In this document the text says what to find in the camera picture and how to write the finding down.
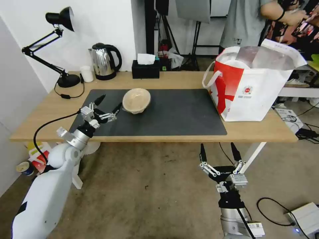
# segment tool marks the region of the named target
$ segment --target black desk lamp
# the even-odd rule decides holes
[[[37,60],[38,62],[46,65],[47,67],[50,67],[51,69],[55,70],[56,72],[58,72],[60,74],[60,77],[59,77],[57,83],[60,87],[63,87],[63,88],[72,87],[72,86],[77,85],[78,83],[80,83],[80,78],[77,75],[69,75],[68,73],[65,72],[65,69],[48,63],[47,61],[34,55],[34,53],[36,51],[40,50],[41,48],[45,47],[46,45],[49,45],[51,42],[55,41],[56,39],[59,39],[60,37],[62,37],[63,30],[60,29],[60,27],[59,27],[60,24],[63,25],[64,27],[66,27],[67,29],[69,29],[70,31],[74,32],[73,27],[72,27],[72,22],[71,22],[72,18],[73,18],[73,12],[72,12],[71,7],[64,8],[60,13],[47,13],[46,20],[48,23],[53,24],[53,26],[55,27],[55,30],[53,32],[51,32],[50,34],[44,36],[40,40],[36,41],[35,43],[32,43],[31,45],[22,48],[22,52],[25,55]],[[53,34],[57,34],[57,37],[48,41],[45,44],[40,45],[39,47],[36,45],[39,42],[41,42],[42,40],[44,40],[45,38],[47,38]]]

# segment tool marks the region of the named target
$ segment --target white shelf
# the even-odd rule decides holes
[[[319,98],[319,88],[284,87],[278,96]]]

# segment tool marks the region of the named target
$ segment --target person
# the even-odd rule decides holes
[[[232,0],[219,53],[230,46],[257,46],[266,19],[294,26],[307,18],[306,11],[286,12],[273,0]]]

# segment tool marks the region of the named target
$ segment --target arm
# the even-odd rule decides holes
[[[270,20],[277,20],[283,13],[282,7],[277,1],[271,1],[260,8],[260,13],[263,17]],[[295,26],[300,23],[303,19],[307,19],[308,16],[306,11],[299,10],[297,12],[285,12],[284,16],[279,20],[279,22],[286,23],[290,26]]]

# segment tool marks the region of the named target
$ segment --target stainless steel kettle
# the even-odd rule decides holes
[[[115,66],[111,51],[114,51],[119,59],[117,66]],[[113,45],[97,43],[89,49],[89,52],[96,78],[98,80],[113,79],[122,66],[122,57],[119,50]]]

